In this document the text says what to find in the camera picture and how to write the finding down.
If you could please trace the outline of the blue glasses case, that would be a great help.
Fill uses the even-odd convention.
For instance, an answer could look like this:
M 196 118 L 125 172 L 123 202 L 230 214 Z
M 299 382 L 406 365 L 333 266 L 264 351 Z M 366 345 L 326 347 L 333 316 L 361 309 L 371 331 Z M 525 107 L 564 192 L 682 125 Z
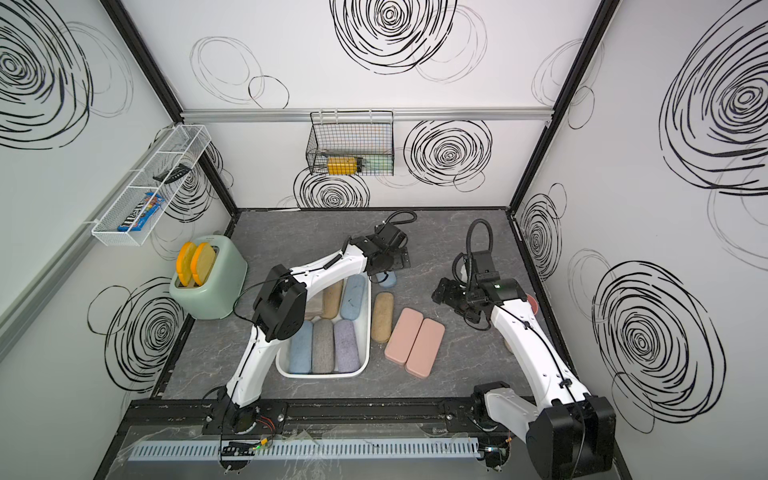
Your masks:
M 377 284 L 384 289 L 392 288 L 397 283 L 397 276 L 394 271 L 380 272 L 375 275 Z
M 361 312 L 367 279 L 364 275 L 356 274 L 346 279 L 340 304 L 340 316 L 345 320 L 356 320 Z
M 305 321 L 291 338 L 289 345 L 289 373 L 296 375 L 312 372 L 313 323 Z

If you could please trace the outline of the blue glasses case front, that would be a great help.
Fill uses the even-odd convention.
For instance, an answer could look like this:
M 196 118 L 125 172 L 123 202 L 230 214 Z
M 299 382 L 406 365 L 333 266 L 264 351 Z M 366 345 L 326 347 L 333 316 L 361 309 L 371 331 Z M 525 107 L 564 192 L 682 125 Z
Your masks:
M 345 320 L 356 320 L 361 312 L 367 279 L 364 275 L 356 274 L 346 279 L 340 304 L 340 316 Z

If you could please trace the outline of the tan glasses case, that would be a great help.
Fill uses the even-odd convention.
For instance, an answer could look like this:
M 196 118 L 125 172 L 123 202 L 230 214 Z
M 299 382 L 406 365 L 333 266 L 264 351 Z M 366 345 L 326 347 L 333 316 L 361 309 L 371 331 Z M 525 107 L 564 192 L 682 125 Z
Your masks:
M 372 312 L 370 336 L 379 344 L 387 343 L 393 329 L 394 295 L 391 292 L 377 294 Z
M 343 295 L 344 281 L 340 280 L 327 287 L 322 292 L 322 319 L 334 319 L 339 315 Z

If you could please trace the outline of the tan glasses case front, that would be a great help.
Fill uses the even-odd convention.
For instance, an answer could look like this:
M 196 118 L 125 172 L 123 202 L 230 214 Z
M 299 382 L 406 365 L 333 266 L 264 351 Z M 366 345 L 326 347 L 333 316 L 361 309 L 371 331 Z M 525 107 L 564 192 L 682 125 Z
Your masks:
M 322 319 L 334 319 L 339 315 L 343 295 L 344 281 L 340 280 L 327 287 L 322 292 Z

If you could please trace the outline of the grey marble glasses case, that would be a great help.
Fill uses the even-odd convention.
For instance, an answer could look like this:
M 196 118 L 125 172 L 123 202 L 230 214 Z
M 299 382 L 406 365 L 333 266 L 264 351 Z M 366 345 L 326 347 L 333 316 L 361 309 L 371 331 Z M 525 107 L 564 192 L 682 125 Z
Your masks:
M 306 321 L 311 321 L 316 317 L 320 317 L 323 314 L 323 312 L 324 312 L 323 294 L 318 293 L 317 295 L 307 300 L 304 319 Z

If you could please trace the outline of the pink glasses case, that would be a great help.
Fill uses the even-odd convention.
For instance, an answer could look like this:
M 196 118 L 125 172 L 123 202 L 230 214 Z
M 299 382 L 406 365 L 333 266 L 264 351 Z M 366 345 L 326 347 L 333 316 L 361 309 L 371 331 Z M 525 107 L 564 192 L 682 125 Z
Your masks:
M 402 309 L 385 348 L 387 360 L 397 365 L 407 362 L 423 320 L 421 312 L 409 307 Z
M 443 324 L 429 318 L 423 320 L 405 363 L 405 370 L 409 374 L 421 379 L 430 375 L 444 334 Z

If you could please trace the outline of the purple glasses case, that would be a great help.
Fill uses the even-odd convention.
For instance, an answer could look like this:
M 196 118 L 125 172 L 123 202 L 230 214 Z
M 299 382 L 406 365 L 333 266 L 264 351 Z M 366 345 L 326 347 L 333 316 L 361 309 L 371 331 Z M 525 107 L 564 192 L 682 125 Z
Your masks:
M 335 361 L 339 373 L 352 373 L 360 368 L 360 357 L 354 322 L 339 320 L 334 325 Z

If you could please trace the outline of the grey fabric glasses case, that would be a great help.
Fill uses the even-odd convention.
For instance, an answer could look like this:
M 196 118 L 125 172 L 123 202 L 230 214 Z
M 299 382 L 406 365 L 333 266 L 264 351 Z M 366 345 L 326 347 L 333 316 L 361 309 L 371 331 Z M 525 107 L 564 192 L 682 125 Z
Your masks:
M 330 374 L 335 367 L 334 324 L 321 319 L 313 324 L 312 373 Z

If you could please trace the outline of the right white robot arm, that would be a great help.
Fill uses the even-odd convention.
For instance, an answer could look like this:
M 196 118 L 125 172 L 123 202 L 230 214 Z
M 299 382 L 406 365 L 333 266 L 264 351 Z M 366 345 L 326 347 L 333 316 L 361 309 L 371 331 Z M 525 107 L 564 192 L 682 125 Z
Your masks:
M 615 452 L 616 413 L 589 392 L 557 354 L 526 293 L 500 277 L 489 250 L 459 254 L 451 278 L 432 294 L 471 324 L 486 319 L 510 347 L 530 385 L 525 399 L 501 383 L 475 390 L 482 418 L 524 441 L 542 479 L 576 479 L 608 471 Z

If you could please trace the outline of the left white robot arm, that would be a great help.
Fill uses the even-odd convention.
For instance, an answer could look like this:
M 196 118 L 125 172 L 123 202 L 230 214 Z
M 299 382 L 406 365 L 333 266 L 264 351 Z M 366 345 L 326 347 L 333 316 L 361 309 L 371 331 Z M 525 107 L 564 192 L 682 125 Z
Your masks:
M 408 268 L 408 236 L 397 225 L 384 222 L 372 234 L 349 237 L 340 250 L 314 262 L 288 268 L 278 264 L 259 283 L 253 304 L 251 334 L 239 364 L 218 393 L 203 432 L 229 435 L 237 412 L 260 399 L 267 373 L 282 345 L 305 323 L 308 300 L 352 275 Z

